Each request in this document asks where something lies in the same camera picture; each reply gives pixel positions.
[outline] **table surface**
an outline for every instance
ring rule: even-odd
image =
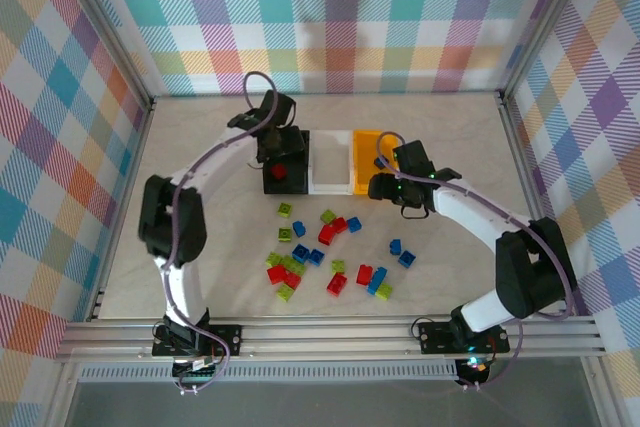
[[[422,140],[436,168],[451,167],[477,190],[504,207],[527,213],[507,139],[491,94],[299,96],[296,124],[303,129],[395,130],[407,141]],[[104,319],[160,318],[164,295],[152,258],[137,238],[146,179],[169,176],[209,148],[226,122],[246,110],[241,98],[163,99],[156,107],[137,173],[99,316]],[[276,214],[293,205],[290,219]],[[339,234],[330,247],[317,242],[325,209],[358,216],[362,230]],[[205,206],[208,240],[200,255],[200,279],[214,317],[265,315],[448,314],[494,287],[493,254],[460,226],[432,214],[404,220],[400,208],[363,196],[265,196],[262,175],[240,169]],[[276,297],[266,275],[271,251],[297,245],[278,242],[278,228],[301,220],[300,242],[326,256],[309,265],[288,303]],[[410,269],[390,255],[402,240],[417,258]],[[343,259],[348,282],[336,298],[326,291],[331,260]],[[360,264],[388,269],[388,301],[355,282]]]

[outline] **lime green lego brick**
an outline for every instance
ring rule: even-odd
[[[285,302],[289,302],[289,299],[291,298],[294,292],[295,290],[293,290],[287,284],[282,284],[278,289],[278,292],[276,292],[276,295],[280,297],[282,300],[284,300]]]
[[[301,264],[295,259],[291,259],[291,262],[289,262],[289,265],[285,265],[284,268],[287,269],[289,272],[293,272],[294,274],[299,275],[300,277],[302,277],[304,273],[307,271],[307,266],[304,264]]]
[[[267,261],[265,262],[269,267],[275,267],[276,265],[282,263],[282,256],[276,254],[275,252],[271,252],[269,257],[267,257]]]
[[[278,229],[278,240],[280,242],[291,242],[291,229]]]
[[[284,265],[284,268],[287,270],[289,270],[289,267],[291,266],[291,262],[295,262],[295,259],[290,255],[285,255],[280,261],[280,263]]]
[[[332,274],[344,274],[345,265],[344,260],[332,260],[331,261],[331,273]]]
[[[291,204],[285,204],[284,202],[280,204],[278,208],[278,215],[280,217],[284,217],[286,219],[291,215],[291,211],[293,210],[293,206]]]
[[[320,220],[322,220],[325,224],[330,224],[335,218],[336,214],[331,212],[329,209],[325,210],[320,216]]]
[[[385,284],[384,282],[380,284],[378,290],[376,290],[376,297],[381,298],[382,300],[389,300],[389,296],[391,295],[391,291],[393,289],[389,284]]]

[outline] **plaid wall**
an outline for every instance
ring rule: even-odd
[[[516,100],[519,133],[640,425],[640,0],[570,0]]]
[[[254,69],[289,93],[494,90],[538,1],[106,0],[171,95],[237,94]]]
[[[0,0],[0,426],[34,424],[143,110],[77,0]]]

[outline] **wire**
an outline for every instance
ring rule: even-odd
[[[216,152],[228,147],[229,145],[233,144],[234,142],[237,142],[237,141],[239,141],[241,139],[244,139],[245,137],[250,136],[251,134],[253,134],[254,132],[260,130],[262,127],[264,127],[265,125],[267,125],[271,121],[272,117],[274,116],[274,114],[276,113],[276,110],[278,108],[278,90],[276,89],[276,86],[275,86],[273,80],[271,80],[271,78],[268,75],[266,75],[266,74],[264,74],[262,72],[258,72],[258,71],[251,71],[251,72],[248,72],[244,76],[244,79],[242,81],[242,93],[244,94],[245,102],[247,103],[247,105],[250,108],[252,108],[252,109],[255,108],[251,104],[251,100],[249,99],[249,92],[247,90],[247,81],[249,80],[250,77],[252,77],[254,75],[260,76],[263,79],[265,79],[269,83],[269,85],[271,86],[271,89],[273,90],[273,104],[271,105],[271,110],[269,110],[269,114],[264,118],[264,120],[262,120],[257,125],[251,127],[247,131],[242,132],[242,133],[236,135],[235,137],[232,137],[232,138],[227,139],[227,140],[225,140],[223,142],[220,142],[219,144],[214,145],[211,149],[209,149],[204,154],[202,154],[202,156],[200,156],[200,158],[198,160],[196,160],[191,167],[189,167],[189,169],[185,172],[185,174],[182,176],[182,178],[178,182],[178,185],[176,186],[176,189],[175,189],[175,191],[173,193],[173,199],[172,199],[172,202],[171,202],[171,207],[172,207],[172,213],[171,213],[171,234],[172,234],[171,235],[171,253],[169,254],[169,258],[167,259],[167,261],[161,267],[161,270],[162,270],[162,275],[161,275],[161,277],[162,277],[162,285],[163,285],[163,288],[164,288],[165,297],[167,298],[167,305],[173,311],[175,316],[178,319],[180,319],[180,321],[182,321],[187,327],[191,328],[192,330],[198,332],[201,335],[204,335],[205,337],[210,338],[214,342],[217,342],[224,349],[224,358],[222,360],[222,362],[223,362],[222,365],[220,366],[220,368],[216,369],[216,372],[211,377],[211,379],[209,379],[204,384],[201,384],[200,386],[195,386],[194,385],[192,389],[187,389],[184,386],[184,384],[182,383],[182,379],[178,378],[177,385],[178,385],[178,388],[180,389],[180,391],[181,391],[181,393],[183,395],[186,392],[197,394],[198,392],[200,392],[200,391],[206,389],[207,387],[209,387],[220,375],[222,375],[222,373],[225,371],[225,369],[229,365],[229,358],[231,357],[231,350],[229,349],[229,345],[224,341],[224,339],[222,339],[221,337],[217,336],[216,334],[214,334],[212,332],[209,332],[207,330],[201,329],[200,327],[195,325],[193,322],[191,322],[189,320],[189,318],[178,308],[178,306],[176,305],[175,300],[173,298],[173,294],[171,292],[171,285],[169,283],[170,267],[176,262],[176,257],[178,255],[178,247],[180,245],[180,225],[179,225],[179,219],[180,219],[180,215],[179,215],[179,210],[180,210],[180,203],[179,203],[180,192],[182,192],[182,188],[194,176],[194,174],[197,172],[198,168],[204,162],[206,162],[213,154],[215,154]]]
[[[549,259],[551,260],[551,263],[553,264],[553,266],[555,267],[556,271],[558,272],[558,276],[560,277],[560,280],[562,281],[562,287],[564,288],[565,301],[567,303],[565,310],[562,313],[560,313],[560,315],[542,314],[542,313],[539,313],[539,315],[541,317],[547,319],[547,320],[556,320],[556,321],[564,320],[564,319],[566,319],[567,317],[569,317],[571,315],[571,312],[573,311],[575,302],[574,302],[574,299],[573,299],[573,294],[571,292],[571,284],[569,283],[569,279],[567,277],[567,274],[565,273],[564,269],[562,268],[562,264],[560,263],[560,260],[558,259],[556,254],[551,250],[551,248],[547,245],[547,243],[538,234],[536,234],[528,225],[525,225],[524,223],[520,222],[518,219],[513,218],[508,212],[503,210],[501,207],[498,207],[493,202],[491,202],[489,199],[486,199],[485,197],[483,197],[482,195],[474,192],[471,189],[466,189],[466,188],[461,187],[461,186],[459,186],[457,184],[450,183],[450,182],[445,182],[445,181],[442,181],[442,180],[431,179],[429,177],[417,177],[415,175],[409,175],[409,174],[405,174],[403,172],[400,172],[399,170],[397,170],[395,167],[393,167],[387,161],[387,159],[384,157],[384,155],[382,155],[382,148],[381,148],[382,139],[384,137],[388,136],[388,135],[394,136],[403,145],[406,142],[404,140],[404,137],[402,137],[400,134],[398,134],[396,132],[391,132],[391,131],[382,132],[380,134],[380,136],[378,137],[378,140],[376,141],[376,150],[377,150],[377,154],[378,154],[378,158],[379,158],[380,162],[382,162],[382,164],[387,169],[389,169],[390,172],[395,174],[396,178],[407,179],[407,180],[411,180],[413,182],[420,182],[420,183],[423,183],[423,184],[437,185],[439,187],[447,187],[447,188],[449,188],[451,190],[454,190],[456,192],[460,192],[465,197],[472,198],[476,202],[480,203],[481,205],[483,205],[484,207],[489,209],[491,212],[499,215],[500,217],[505,219],[507,222],[511,223],[512,225],[515,225],[516,227],[521,229],[523,232],[528,234],[540,246],[540,248],[544,251],[544,253],[549,257]],[[507,372],[509,372],[513,368],[513,364],[514,364],[515,360],[520,355],[520,351],[522,350],[522,341],[524,339],[524,330],[523,330],[523,327],[522,327],[522,322],[520,322],[520,320],[518,320],[518,319],[514,319],[514,320],[517,322],[517,325],[518,325],[518,344],[517,344],[515,350],[513,351],[513,356],[511,356],[511,358],[509,359],[506,367],[502,371],[500,371],[498,373],[498,375],[496,375],[493,379],[490,379],[487,382],[485,382],[483,384],[484,386],[487,386],[487,385],[490,385],[490,384],[494,384],[497,380],[503,378],[507,374]]]
[[[413,333],[413,329],[416,326],[416,324],[421,321],[422,319],[426,319],[429,322],[435,322],[433,319],[430,319],[429,317],[418,317],[416,320],[413,321],[413,324],[411,324],[411,327],[409,327],[409,333],[411,334],[411,336],[416,339],[416,340],[420,340],[420,336],[416,335]]]

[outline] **lego brick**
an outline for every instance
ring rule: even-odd
[[[304,264],[306,260],[309,258],[309,249],[307,249],[302,244],[298,244],[296,248],[293,249],[291,256],[301,264]]]
[[[391,255],[400,255],[400,252],[402,252],[402,243],[400,242],[400,239],[393,239],[389,243],[389,251],[391,252]]]
[[[307,233],[307,229],[304,227],[304,224],[299,220],[296,220],[293,223],[292,227],[293,227],[293,231],[296,233],[296,237],[298,238],[302,237],[304,234]]]
[[[344,260],[332,260],[331,261],[331,273],[332,274],[344,274],[345,265]]]
[[[291,242],[291,229],[278,229],[278,240],[280,242]]]
[[[277,284],[286,278],[287,270],[284,268],[284,265],[278,264],[267,269],[267,275],[269,276],[269,280],[272,284]]]
[[[380,284],[382,284],[382,281],[384,280],[386,275],[387,269],[385,269],[384,267],[378,267],[376,273],[373,274],[373,277],[371,278],[371,282],[369,282],[369,285],[367,286],[367,292],[369,292],[371,295],[374,295],[378,290],[378,287],[380,287]]]
[[[301,264],[300,262],[294,259],[291,259],[291,262],[289,263],[289,265],[288,266],[285,265],[284,268],[287,269],[289,272],[293,272],[294,274],[299,275],[300,277],[302,277],[304,273],[307,271],[306,265]]]
[[[276,180],[282,180],[287,177],[287,168],[284,166],[284,164],[278,163],[272,165],[270,172],[273,178]]]
[[[313,265],[319,266],[322,263],[322,259],[324,259],[324,254],[318,249],[313,249],[309,254],[309,262]]]
[[[333,279],[331,279],[331,282],[329,282],[329,285],[327,286],[327,292],[338,297],[340,295],[340,292],[342,292],[342,289],[344,289],[346,283],[347,278],[344,275],[336,274],[333,276]]]
[[[404,268],[408,269],[409,267],[411,267],[411,264],[413,264],[414,260],[416,260],[416,256],[408,250],[405,250],[400,258],[398,258],[398,263]]]
[[[362,224],[360,223],[360,219],[357,217],[351,217],[347,220],[347,227],[349,227],[349,232],[353,234],[362,228]]]
[[[336,231],[331,224],[322,226],[322,230],[318,234],[318,242],[324,245],[331,245],[333,237],[336,235]]]
[[[322,220],[325,224],[330,224],[335,218],[336,214],[331,212],[329,209],[325,210],[320,216],[320,220]]]
[[[382,300],[389,300],[389,296],[391,295],[391,291],[393,289],[389,284],[385,284],[384,282],[380,284],[378,290],[376,290],[376,297]]]
[[[298,285],[300,285],[301,280],[302,277],[300,277],[298,274],[294,272],[287,272],[287,276],[284,278],[284,283],[285,285],[291,287],[293,290],[296,290],[298,288]]]
[[[344,220],[344,217],[337,217],[331,222],[331,227],[336,231],[336,234],[340,234],[347,230],[347,221]]]
[[[276,292],[276,295],[280,297],[282,300],[284,300],[285,302],[289,302],[289,299],[291,298],[294,292],[295,292],[295,289],[292,289],[287,284],[282,284],[278,289],[278,291]]]
[[[293,262],[295,262],[293,257],[291,257],[290,255],[285,255],[284,257],[282,257],[281,264],[284,265],[285,269],[289,270],[289,266],[291,266]]]
[[[376,160],[373,161],[373,164],[378,167],[378,169],[382,170],[384,169],[384,164],[382,163],[382,161],[380,159],[384,159],[384,161],[388,164],[389,163],[389,159],[387,159],[384,155],[381,157],[376,157]]]
[[[358,270],[358,278],[356,279],[356,283],[360,285],[369,285],[371,282],[371,277],[373,277],[373,267],[370,265],[362,264],[360,266],[360,270]]]
[[[276,254],[275,252],[271,252],[269,254],[269,257],[267,257],[267,260],[265,263],[269,267],[275,267],[276,265],[282,263],[282,256]]]
[[[280,204],[278,208],[278,215],[280,217],[289,218],[291,215],[291,211],[293,210],[293,206],[291,204],[285,204],[284,202]]]

